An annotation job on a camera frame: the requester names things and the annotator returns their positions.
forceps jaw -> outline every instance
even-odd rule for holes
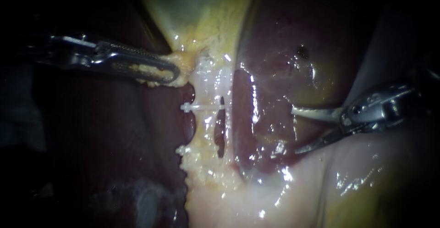
[[[45,35],[37,44],[21,47],[18,55],[61,69],[81,69],[141,79],[159,84],[176,80],[180,69],[159,55],[89,35]]]

white clip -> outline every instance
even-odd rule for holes
[[[184,113],[189,113],[194,110],[217,111],[225,109],[225,105],[191,105],[189,102],[185,102],[183,105],[180,105],[180,109],[183,110]]]

